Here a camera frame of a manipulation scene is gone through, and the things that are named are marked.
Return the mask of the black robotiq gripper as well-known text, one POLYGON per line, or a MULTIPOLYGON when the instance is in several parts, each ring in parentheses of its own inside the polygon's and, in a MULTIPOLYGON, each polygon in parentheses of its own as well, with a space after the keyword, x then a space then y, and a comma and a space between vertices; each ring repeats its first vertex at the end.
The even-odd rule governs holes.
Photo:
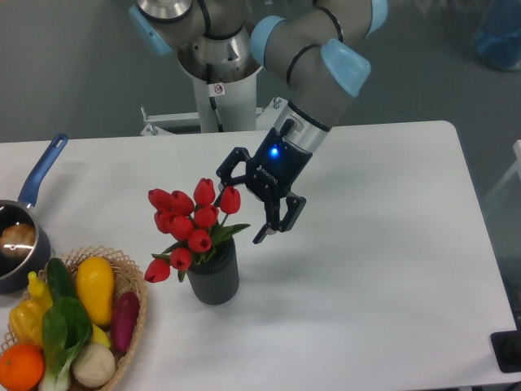
POLYGON ((312 152, 306 152, 286 141, 275 128, 267 133, 252 158, 245 147, 235 147, 216 171, 220 179, 216 206, 221 206, 227 187, 245 183, 251 193, 264 201, 265 207, 265 224, 254 237, 253 243, 259 244, 267 235, 276 232, 290 231, 307 200, 288 192, 312 156, 312 152), (234 177, 232 173, 241 162, 246 163, 245 174, 234 177), (287 208, 283 216, 280 215, 282 198, 287 208))

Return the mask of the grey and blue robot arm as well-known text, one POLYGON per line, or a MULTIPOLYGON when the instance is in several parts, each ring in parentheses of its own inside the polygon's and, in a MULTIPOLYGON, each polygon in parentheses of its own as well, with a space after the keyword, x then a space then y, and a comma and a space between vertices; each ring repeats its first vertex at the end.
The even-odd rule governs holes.
POLYGON ((136 1, 129 18, 159 55, 176 52, 206 86, 241 81, 264 69, 294 95, 254 154, 236 147, 217 169, 221 185, 243 184, 265 206, 255 237, 289 231, 306 200, 291 187, 370 75, 352 44, 385 22, 385 1, 316 1, 285 20, 248 29, 240 1, 136 1))

